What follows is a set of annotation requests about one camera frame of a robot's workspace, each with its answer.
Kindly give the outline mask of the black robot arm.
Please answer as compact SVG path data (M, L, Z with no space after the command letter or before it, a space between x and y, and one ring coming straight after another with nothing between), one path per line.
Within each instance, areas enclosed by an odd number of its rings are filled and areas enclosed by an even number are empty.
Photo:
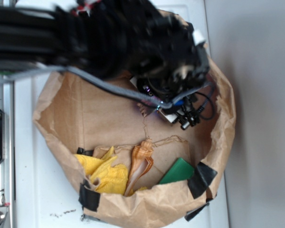
M208 85L204 43L191 24L148 0L80 0L69 11L0 6L0 84L68 71L109 93L147 101L109 84L126 70L147 83L153 102L176 103Z

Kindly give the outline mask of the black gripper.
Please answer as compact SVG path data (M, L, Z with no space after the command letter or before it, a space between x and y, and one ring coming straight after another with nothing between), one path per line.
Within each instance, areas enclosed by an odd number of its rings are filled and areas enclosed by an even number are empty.
M209 62L204 40L175 14L159 11L148 0L123 1L127 34L124 68L149 99L172 100L206 83Z

